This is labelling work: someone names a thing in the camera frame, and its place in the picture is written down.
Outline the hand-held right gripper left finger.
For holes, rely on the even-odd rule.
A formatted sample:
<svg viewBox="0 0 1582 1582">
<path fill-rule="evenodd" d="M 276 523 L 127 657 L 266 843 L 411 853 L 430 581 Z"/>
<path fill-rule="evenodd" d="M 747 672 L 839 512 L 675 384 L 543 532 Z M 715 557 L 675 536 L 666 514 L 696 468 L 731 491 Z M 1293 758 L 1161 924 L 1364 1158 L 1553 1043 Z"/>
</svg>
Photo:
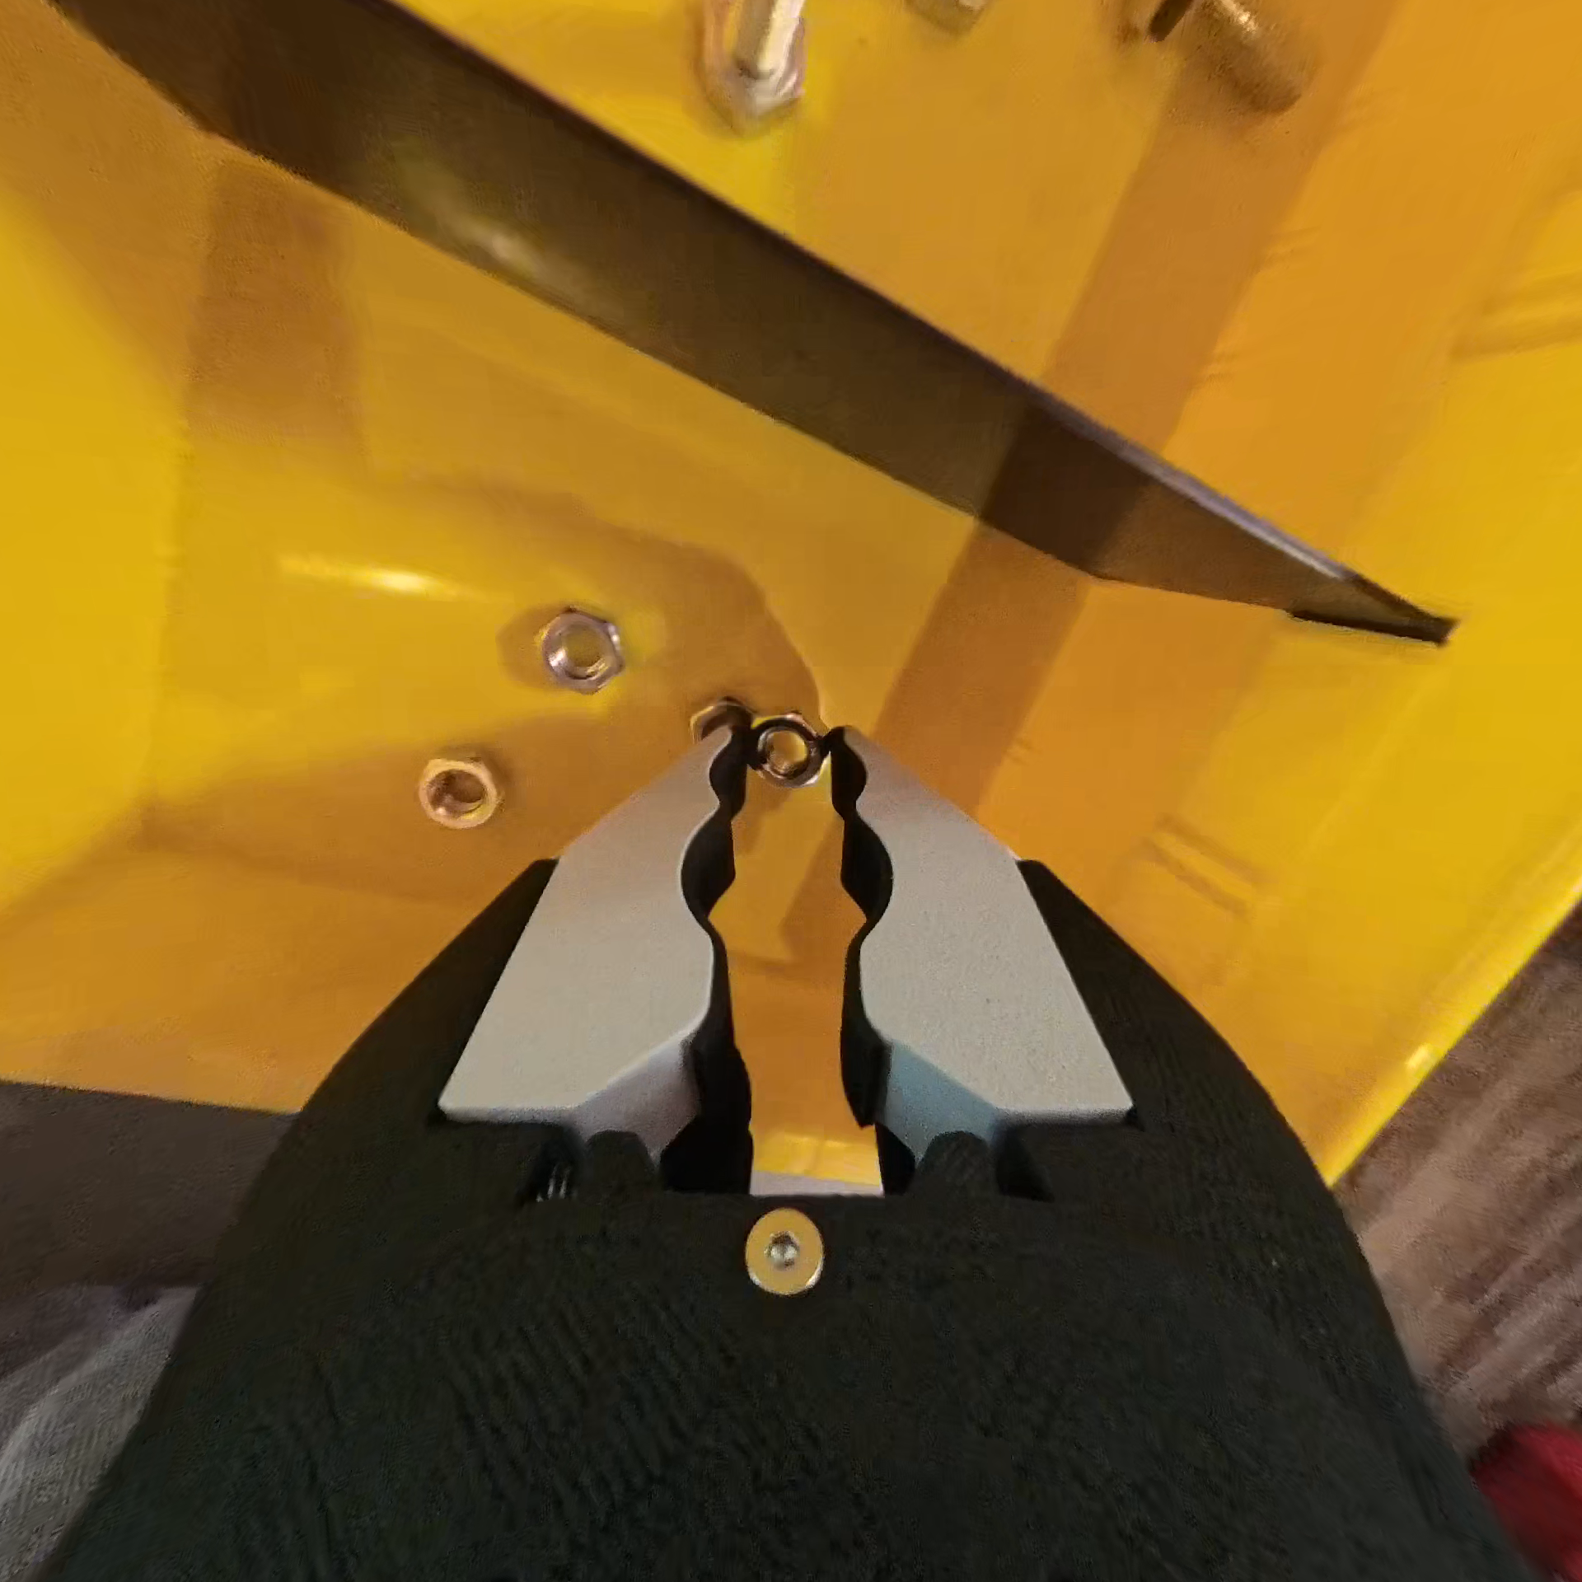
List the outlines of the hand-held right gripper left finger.
<svg viewBox="0 0 1582 1582">
<path fill-rule="evenodd" d="M 669 1184 L 741 1193 L 754 1167 L 726 943 L 747 734 L 720 726 L 554 862 L 441 1092 L 464 1122 L 632 1133 Z"/>
</svg>

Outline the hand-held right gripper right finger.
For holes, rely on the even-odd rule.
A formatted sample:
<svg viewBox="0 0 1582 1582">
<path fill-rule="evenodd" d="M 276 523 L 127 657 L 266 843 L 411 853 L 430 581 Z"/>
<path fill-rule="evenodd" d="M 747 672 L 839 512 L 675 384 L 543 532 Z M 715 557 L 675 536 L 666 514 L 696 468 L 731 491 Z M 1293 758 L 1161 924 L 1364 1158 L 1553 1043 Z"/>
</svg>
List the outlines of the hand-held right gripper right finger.
<svg viewBox="0 0 1582 1582">
<path fill-rule="evenodd" d="M 828 740 L 841 879 L 861 911 L 844 958 L 846 1101 L 886 1193 L 969 1135 L 999 1160 L 1042 1124 L 1119 1124 L 1135 1097 L 1018 853 L 877 740 Z"/>
</svg>

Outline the yellow plastic bin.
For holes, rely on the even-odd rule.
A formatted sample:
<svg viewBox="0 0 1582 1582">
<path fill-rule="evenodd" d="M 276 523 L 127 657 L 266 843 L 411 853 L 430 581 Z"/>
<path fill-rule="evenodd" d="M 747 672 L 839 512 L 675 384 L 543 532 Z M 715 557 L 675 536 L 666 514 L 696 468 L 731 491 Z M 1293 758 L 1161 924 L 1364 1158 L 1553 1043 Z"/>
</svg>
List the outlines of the yellow plastic bin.
<svg viewBox="0 0 1582 1582">
<path fill-rule="evenodd" d="M 1048 862 L 1340 1175 L 1579 907 L 1579 3 L 396 3 L 1457 628 L 1101 579 L 202 129 L 5 3 L 5 1080 L 298 1109 L 735 696 Z M 566 606 L 626 674 L 551 683 Z M 453 832 L 426 758 L 489 753 Z"/>
</svg>

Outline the grey cloth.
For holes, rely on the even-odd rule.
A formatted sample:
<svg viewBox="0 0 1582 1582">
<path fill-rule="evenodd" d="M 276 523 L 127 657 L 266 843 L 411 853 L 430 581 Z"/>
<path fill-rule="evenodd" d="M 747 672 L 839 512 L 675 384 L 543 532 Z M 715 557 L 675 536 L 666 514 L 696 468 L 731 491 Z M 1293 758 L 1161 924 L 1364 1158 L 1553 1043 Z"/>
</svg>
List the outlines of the grey cloth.
<svg viewBox="0 0 1582 1582">
<path fill-rule="evenodd" d="M 166 1370 L 193 1286 L 67 1284 L 3 1308 L 3 1578 L 38 1578 Z"/>
</svg>

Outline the black bin divider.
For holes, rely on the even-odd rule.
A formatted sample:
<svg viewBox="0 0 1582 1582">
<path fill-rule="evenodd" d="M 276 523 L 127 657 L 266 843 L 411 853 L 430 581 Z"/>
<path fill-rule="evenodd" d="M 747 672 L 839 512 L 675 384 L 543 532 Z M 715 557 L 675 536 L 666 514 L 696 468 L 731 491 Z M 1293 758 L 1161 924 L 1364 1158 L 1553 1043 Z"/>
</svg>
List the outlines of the black bin divider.
<svg viewBox="0 0 1582 1582">
<path fill-rule="evenodd" d="M 1457 628 L 402 5 L 53 7 L 202 129 L 1046 557 L 1394 640 Z"/>
</svg>

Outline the red object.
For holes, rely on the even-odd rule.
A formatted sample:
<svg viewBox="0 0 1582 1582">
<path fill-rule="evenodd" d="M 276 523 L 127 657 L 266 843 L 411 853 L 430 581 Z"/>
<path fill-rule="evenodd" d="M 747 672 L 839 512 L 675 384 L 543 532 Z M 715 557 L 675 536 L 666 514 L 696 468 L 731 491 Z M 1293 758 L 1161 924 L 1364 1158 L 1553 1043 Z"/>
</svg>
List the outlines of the red object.
<svg viewBox="0 0 1582 1582">
<path fill-rule="evenodd" d="M 1475 1455 L 1474 1480 L 1524 1557 L 1547 1578 L 1581 1578 L 1581 1429 L 1509 1425 Z"/>
</svg>

